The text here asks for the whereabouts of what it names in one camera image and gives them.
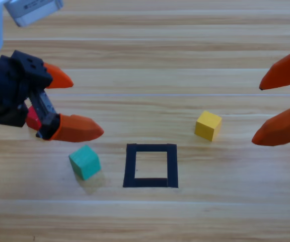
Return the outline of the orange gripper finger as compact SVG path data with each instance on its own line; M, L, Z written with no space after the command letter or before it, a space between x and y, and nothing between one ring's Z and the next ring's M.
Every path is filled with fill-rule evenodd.
M103 134L104 130L91 118L52 113L42 120L36 137L79 143L97 139Z

